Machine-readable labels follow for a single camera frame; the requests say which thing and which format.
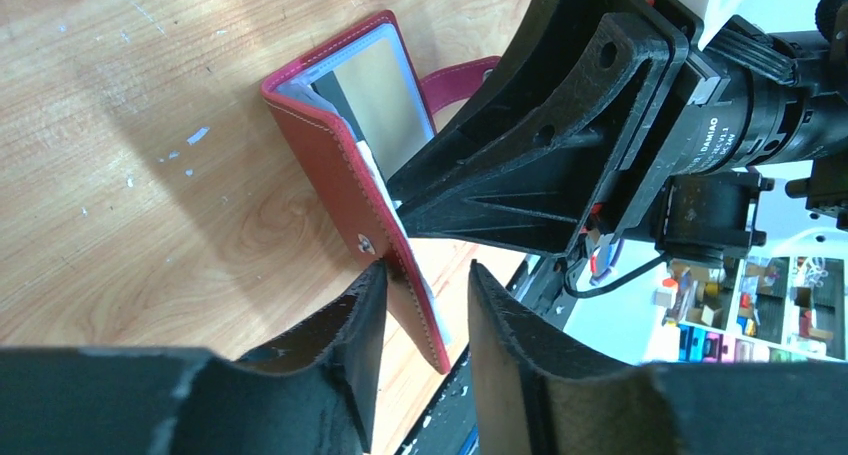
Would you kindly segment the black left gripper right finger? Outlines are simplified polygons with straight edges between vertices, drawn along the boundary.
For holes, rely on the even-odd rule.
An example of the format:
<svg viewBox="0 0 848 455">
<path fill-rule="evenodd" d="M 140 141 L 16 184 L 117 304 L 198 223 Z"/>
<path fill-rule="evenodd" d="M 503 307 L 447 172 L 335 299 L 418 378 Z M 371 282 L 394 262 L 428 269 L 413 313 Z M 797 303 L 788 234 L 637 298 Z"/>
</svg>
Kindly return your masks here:
<svg viewBox="0 0 848 455">
<path fill-rule="evenodd" d="M 468 278 L 484 454 L 843 454 L 837 362 L 631 366 L 547 323 L 481 263 Z"/>
</svg>

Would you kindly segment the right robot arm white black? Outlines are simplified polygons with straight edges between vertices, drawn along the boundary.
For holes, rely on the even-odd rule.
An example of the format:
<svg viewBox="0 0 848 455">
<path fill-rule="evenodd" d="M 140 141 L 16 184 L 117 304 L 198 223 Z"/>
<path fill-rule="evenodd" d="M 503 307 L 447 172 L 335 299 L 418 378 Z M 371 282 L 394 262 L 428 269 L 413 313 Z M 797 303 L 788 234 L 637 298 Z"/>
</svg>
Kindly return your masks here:
<svg viewBox="0 0 848 455">
<path fill-rule="evenodd" d="M 531 0 L 502 59 L 388 182 L 414 237 L 580 260 L 601 240 L 708 261 L 766 242 L 751 166 L 844 222 L 847 0 L 768 34 L 744 0 Z"/>
</svg>

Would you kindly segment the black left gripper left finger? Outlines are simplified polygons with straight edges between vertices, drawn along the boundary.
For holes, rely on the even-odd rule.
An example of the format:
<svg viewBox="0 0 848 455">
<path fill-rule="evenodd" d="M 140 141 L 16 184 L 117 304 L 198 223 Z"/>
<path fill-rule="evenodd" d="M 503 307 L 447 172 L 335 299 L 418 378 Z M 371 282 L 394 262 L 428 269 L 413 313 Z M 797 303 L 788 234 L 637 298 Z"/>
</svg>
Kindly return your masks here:
<svg viewBox="0 0 848 455">
<path fill-rule="evenodd" d="M 388 274 L 228 360 L 206 348 L 1 352 L 5 454 L 363 454 L 373 443 Z"/>
</svg>

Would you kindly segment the red leather card holder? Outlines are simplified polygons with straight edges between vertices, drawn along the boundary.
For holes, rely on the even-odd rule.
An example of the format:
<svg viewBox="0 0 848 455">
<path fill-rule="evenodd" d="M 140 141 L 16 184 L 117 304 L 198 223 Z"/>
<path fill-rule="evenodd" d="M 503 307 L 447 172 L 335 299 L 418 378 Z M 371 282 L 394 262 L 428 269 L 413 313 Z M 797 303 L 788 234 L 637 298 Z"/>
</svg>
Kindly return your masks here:
<svg viewBox="0 0 848 455">
<path fill-rule="evenodd" d="M 436 133 L 435 115 L 473 95 L 488 56 L 420 76 L 393 12 L 361 19 L 271 73 L 260 92 L 350 254 L 384 260 L 388 309 L 433 369 L 451 366 L 434 295 L 386 179 Z"/>
</svg>

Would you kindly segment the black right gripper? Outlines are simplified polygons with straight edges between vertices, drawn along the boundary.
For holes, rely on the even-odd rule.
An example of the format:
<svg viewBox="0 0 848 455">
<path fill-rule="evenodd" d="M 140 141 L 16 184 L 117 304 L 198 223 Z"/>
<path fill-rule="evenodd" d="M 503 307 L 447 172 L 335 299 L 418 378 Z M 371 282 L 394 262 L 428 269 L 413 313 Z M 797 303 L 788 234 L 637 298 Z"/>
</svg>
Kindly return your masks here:
<svg viewBox="0 0 848 455">
<path fill-rule="evenodd" d="M 388 183 L 414 237 L 568 256 L 700 172 L 687 110 L 725 82 L 676 0 L 532 0 L 482 87 Z"/>
</svg>

